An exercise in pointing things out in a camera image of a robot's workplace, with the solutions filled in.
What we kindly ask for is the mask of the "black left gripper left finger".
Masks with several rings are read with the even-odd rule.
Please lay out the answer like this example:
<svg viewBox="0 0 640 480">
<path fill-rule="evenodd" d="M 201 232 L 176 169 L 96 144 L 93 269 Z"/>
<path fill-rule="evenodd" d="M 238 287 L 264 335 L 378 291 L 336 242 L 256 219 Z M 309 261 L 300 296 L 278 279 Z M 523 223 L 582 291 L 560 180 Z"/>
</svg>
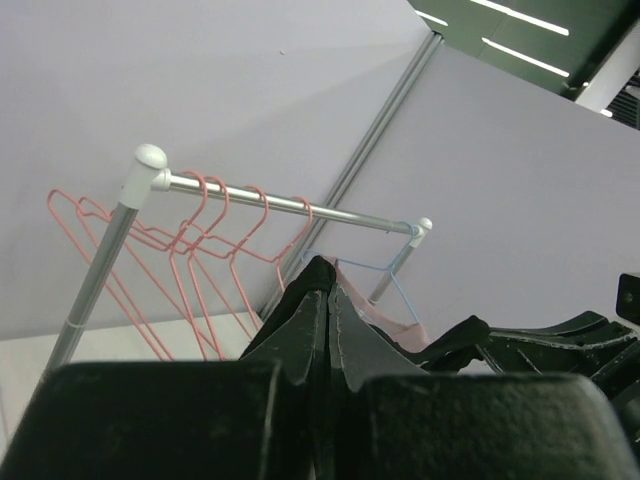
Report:
<svg viewBox="0 0 640 480">
<path fill-rule="evenodd" d="M 276 362 L 292 385 L 306 385 L 323 362 L 326 321 L 327 294 L 308 292 L 294 314 L 241 360 Z"/>
</svg>

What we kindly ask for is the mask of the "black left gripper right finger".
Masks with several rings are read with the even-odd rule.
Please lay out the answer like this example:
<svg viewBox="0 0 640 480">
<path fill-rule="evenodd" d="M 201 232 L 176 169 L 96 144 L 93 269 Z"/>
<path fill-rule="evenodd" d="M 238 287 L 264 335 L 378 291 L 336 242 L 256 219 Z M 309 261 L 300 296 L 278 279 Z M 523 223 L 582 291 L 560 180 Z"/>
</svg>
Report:
<svg viewBox="0 0 640 480">
<path fill-rule="evenodd" d="M 328 307 L 331 374 L 349 393 L 357 393 L 374 378 L 420 374 L 419 367 L 359 317 L 341 285 L 332 288 Z"/>
</svg>

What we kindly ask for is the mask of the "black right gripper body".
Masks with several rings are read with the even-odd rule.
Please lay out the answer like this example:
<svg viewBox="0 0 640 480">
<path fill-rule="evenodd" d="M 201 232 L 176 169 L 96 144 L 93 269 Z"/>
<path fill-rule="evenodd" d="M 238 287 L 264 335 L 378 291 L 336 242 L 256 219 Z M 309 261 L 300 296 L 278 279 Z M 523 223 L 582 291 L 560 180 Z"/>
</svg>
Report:
<svg viewBox="0 0 640 480">
<path fill-rule="evenodd" d="M 584 376 L 611 400 L 639 395 L 639 275 L 619 277 L 616 311 L 632 327 L 585 311 L 543 328 L 492 327 L 479 353 L 496 372 Z"/>
</svg>

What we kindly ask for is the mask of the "black tank top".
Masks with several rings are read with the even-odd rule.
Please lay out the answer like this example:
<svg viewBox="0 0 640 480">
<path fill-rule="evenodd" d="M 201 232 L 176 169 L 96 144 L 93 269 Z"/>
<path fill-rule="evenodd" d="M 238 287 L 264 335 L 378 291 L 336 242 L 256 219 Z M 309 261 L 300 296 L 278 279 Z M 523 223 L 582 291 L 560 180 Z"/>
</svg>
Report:
<svg viewBox="0 0 640 480">
<path fill-rule="evenodd" d="M 307 293 L 328 293 L 335 285 L 344 288 L 360 320 L 399 354 L 425 371 L 458 372 L 471 360 L 481 357 L 477 345 L 490 334 L 490 327 L 484 320 L 471 316 L 438 339 L 430 341 L 421 324 L 403 325 L 377 311 L 346 279 L 338 260 L 321 255 L 314 256 L 286 287 L 278 305 L 241 356 L 248 356 L 282 327 L 296 312 Z"/>
</svg>

